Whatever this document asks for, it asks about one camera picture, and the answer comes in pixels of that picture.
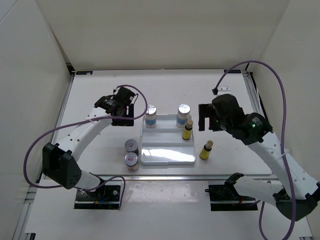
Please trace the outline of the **yellow label bottle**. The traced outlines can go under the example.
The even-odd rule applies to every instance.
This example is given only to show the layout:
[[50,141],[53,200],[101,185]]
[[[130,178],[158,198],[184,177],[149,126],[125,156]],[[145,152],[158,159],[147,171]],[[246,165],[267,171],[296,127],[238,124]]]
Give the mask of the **yellow label bottle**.
[[184,130],[182,133],[182,139],[189,140],[191,138],[192,130],[193,130],[193,120],[188,119],[185,126],[184,126]]
[[207,160],[210,156],[210,152],[213,148],[213,141],[212,140],[208,140],[206,142],[206,144],[203,146],[200,154],[199,154],[199,157],[202,159],[202,160]]

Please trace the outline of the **blue label bead jar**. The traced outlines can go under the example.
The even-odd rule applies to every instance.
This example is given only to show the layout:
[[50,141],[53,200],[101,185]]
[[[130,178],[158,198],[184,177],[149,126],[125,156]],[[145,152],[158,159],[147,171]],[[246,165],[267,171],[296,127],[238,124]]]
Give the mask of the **blue label bead jar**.
[[187,121],[192,119],[190,115],[191,108],[188,104],[182,103],[178,106],[176,115],[176,126],[178,128],[184,128]]
[[146,128],[155,128],[157,124],[157,108],[153,104],[148,104],[144,115]]

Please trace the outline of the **dark spice jar red label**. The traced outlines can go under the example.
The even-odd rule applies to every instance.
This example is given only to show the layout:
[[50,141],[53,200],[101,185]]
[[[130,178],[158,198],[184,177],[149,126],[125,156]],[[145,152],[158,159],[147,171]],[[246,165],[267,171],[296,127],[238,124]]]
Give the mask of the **dark spice jar red label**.
[[135,139],[128,139],[124,144],[124,148],[128,153],[139,155],[139,146]]

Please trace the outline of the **tan spice jar red label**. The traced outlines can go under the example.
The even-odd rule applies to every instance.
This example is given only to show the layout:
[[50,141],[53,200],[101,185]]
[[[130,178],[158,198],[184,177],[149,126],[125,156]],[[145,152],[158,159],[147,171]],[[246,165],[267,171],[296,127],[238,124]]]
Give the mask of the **tan spice jar red label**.
[[140,167],[138,156],[134,152],[128,152],[124,158],[124,162],[130,171],[136,171]]

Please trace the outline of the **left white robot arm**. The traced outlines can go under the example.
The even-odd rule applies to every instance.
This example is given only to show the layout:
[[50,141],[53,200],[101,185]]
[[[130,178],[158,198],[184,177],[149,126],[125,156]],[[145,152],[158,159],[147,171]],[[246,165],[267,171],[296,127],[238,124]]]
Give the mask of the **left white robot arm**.
[[80,169],[77,164],[87,146],[106,127],[116,122],[111,117],[129,117],[127,108],[132,105],[135,94],[126,87],[120,87],[113,95],[102,96],[86,119],[71,133],[56,144],[47,143],[42,149],[42,172],[65,189],[84,189],[93,200],[100,200],[105,194],[102,180]]

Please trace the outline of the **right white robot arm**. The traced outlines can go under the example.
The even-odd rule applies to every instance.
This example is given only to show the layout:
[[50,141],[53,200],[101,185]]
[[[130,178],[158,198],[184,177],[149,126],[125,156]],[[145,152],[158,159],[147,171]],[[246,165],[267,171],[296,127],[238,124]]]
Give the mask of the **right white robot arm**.
[[225,131],[243,142],[271,169],[280,185],[266,183],[245,176],[232,174],[224,182],[224,193],[230,200],[248,196],[275,206],[289,220],[295,222],[306,217],[318,205],[320,183],[311,177],[293,159],[281,150],[281,143],[269,122],[259,113],[244,113],[235,96],[222,94],[208,104],[198,106],[198,129]]

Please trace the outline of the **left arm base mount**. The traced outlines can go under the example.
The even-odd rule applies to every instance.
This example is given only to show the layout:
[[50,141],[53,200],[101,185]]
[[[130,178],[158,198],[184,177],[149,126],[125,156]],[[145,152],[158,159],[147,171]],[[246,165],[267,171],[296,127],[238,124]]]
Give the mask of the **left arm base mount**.
[[76,210],[120,210],[126,188],[123,176],[99,178],[103,184],[94,191],[78,189],[74,199]]

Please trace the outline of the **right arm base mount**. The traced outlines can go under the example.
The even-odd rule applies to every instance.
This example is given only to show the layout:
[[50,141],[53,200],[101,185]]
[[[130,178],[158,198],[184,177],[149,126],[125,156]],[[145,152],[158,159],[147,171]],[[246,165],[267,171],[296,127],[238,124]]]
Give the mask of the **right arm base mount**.
[[204,191],[209,194],[212,212],[257,211],[259,200],[236,192],[236,181],[245,175],[234,173],[223,184],[209,184]]

